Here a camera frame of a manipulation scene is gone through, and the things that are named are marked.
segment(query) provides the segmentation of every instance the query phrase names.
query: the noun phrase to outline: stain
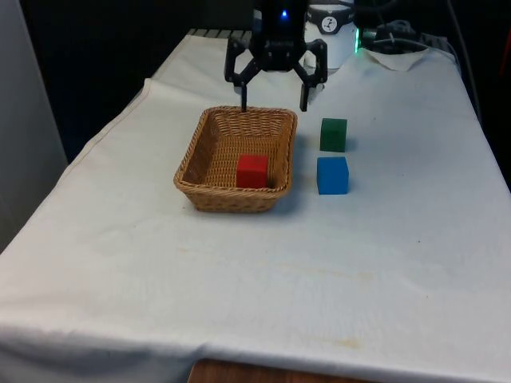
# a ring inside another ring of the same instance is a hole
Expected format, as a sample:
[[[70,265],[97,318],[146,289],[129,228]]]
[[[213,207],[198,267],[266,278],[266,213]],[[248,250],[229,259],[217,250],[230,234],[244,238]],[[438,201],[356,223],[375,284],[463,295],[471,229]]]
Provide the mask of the stain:
[[[374,274],[361,271],[360,273],[358,273],[358,277],[362,279],[364,282],[369,282],[373,280]]]
[[[275,266],[283,267],[283,268],[291,269],[291,270],[303,271],[308,274],[327,274],[327,275],[333,275],[335,277],[344,277],[344,278],[347,277],[346,274],[341,273],[340,271],[327,270],[327,269],[316,269],[314,267],[302,267],[302,266],[293,265],[290,263],[277,263],[277,264],[275,264]]]
[[[360,349],[362,347],[357,339],[341,339],[340,341],[335,341],[334,344],[348,349]]]

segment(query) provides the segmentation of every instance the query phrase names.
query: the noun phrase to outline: blue cube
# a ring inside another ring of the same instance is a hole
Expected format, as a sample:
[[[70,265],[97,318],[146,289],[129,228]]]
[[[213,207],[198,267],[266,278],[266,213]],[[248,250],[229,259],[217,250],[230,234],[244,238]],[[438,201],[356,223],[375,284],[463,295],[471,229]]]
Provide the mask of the blue cube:
[[[317,182],[320,195],[348,193],[348,163],[345,157],[318,158]]]

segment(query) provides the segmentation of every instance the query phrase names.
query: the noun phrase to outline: black cable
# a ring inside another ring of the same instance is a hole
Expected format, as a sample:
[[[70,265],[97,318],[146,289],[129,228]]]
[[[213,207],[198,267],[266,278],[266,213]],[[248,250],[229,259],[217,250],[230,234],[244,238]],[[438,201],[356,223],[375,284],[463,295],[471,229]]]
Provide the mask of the black cable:
[[[473,103],[474,108],[476,109],[477,119],[482,124],[481,104],[479,103],[479,95],[477,94],[477,87],[475,78],[473,76],[472,64],[470,64],[469,51],[466,48],[465,39],[463,38],[463,33],[461,32],[460,23],[458,22],[458,17],[454,11],[453,3],[451,0],[446,1],[447,7],[449,8],[450,17],[453,20],[454,28],[456,30],[456,34],[458,35],[458,40],[460,41],[461,52],[463,53],[463,58],[465,59],[466,70],[469,76],[470,86],[472,87]]]
[[[377,0],[373,0],[373,6],[374,6],[374,7],[376,7],[376,6],[377,6],[376,1],[377,1]],[[378,20],[379,20],[380,24],[383,26],[383,29],[385,30],[385,32],[387,32],[387,33],[388,33],[388,35],[389,35],[390,39],[391,39],[391,40],[393,41],[393,43],[394,43],[394,36],[392,35],[392,32],[390,32],[390,31],[389,31],[389,28],[388,28],[388,26],[387,26],[387,24],[386,24],[385,20],[383,20],[382,12],[379,10],[379,11],[377,12],[377,14],[378,14]]]
[[[339,5],[339,6],[347,6],[351,8],[355,12],[359,12],[360,14],[376,14],[378,12],[383,12],[384,10],[389,10],[390,8],[394,8],[397,4],[399,4],[401,0],[389,0],[385,4],[381,6],[356,6],[351,2],[344,2],[343,0],[311,0],[312,6],[331,6],[331,5]]]

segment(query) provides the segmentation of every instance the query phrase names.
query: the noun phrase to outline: white tablecloth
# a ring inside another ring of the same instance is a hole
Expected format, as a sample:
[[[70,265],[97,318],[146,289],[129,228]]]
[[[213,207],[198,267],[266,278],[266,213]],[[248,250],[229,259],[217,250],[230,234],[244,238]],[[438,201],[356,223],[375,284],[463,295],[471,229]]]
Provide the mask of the white tablecloth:
[[[453,62],[353,56],[299,113],[292,193],[217,215],[172,177],[201,112],[240,102],[225,46],[186,38],[0,256],[0,381],[185,381],[202,357],[511,381],[511,198]],[[249,104],[299,88],[262,73]],[[322,117],[349,120],[348,195],[318,195]]]

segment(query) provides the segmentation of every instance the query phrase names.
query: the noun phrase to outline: gray wall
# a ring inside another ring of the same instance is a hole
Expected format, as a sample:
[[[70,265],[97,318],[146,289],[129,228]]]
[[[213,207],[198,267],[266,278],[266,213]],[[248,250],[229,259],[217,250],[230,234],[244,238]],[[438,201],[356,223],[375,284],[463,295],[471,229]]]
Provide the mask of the gray wall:
[[[0,251],[65,168],[18,0],[0,0]]]

